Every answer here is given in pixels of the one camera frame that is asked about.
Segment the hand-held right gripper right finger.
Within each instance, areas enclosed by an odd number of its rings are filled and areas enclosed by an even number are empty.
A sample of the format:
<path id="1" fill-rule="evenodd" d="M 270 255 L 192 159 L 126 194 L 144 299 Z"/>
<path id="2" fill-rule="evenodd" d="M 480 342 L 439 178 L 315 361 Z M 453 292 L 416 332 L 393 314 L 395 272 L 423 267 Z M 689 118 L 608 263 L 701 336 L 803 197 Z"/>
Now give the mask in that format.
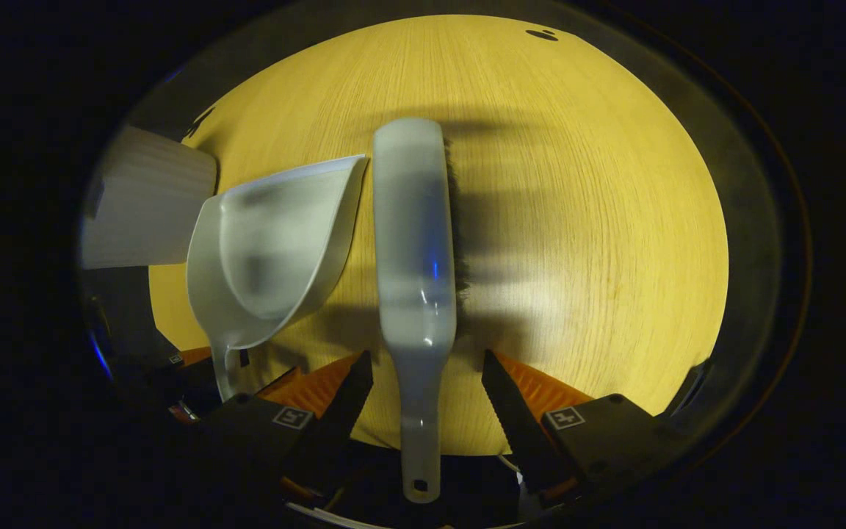
<path id="1" fill-rule="evenodd" d="M 624 395 L 588 396 L 491 350 L 481 384 L 528 492 L 544 502 L 626 488 L 659 471 L 679 447 L 674 429 Z"/>

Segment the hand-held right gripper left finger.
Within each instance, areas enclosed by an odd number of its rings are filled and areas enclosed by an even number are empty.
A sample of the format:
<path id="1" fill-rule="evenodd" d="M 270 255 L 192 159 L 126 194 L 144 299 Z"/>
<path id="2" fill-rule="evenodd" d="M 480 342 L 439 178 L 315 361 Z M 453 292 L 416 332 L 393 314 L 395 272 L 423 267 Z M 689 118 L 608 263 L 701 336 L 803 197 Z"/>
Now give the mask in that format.
<path id="1" fill-rule="evenodd" d="M 366 350 L 303 372 L 285 401 L 256 392 L 229 398 L 203 418 L 203 433 L 270 484 L 309 500 L 331 498 L 344 481 L 346 448 L 373 384 Z"/>

